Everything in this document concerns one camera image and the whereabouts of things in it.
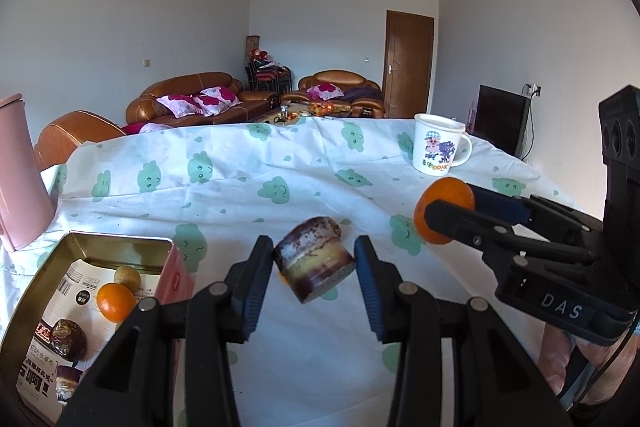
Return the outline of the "person's right hand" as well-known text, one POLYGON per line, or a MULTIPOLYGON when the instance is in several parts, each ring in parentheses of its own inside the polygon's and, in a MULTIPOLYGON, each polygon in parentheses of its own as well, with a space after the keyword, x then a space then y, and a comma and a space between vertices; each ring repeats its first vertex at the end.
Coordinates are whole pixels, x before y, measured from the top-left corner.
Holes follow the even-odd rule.
POLYGON ((594 383, 585 384, 586 391, 579 390, 575 398, 582 397, 580 404, 599 405, 612 399, 625 380, 637 353, 637 340, 632 335, 623 349, 623 338, 612 346, 603 347, 590 341, 570 337, 562 329, 544 325, 538 369, 555 395, 561 393, 570 376, 570 384, 584 369, 584 365, 593 367, 594 383))

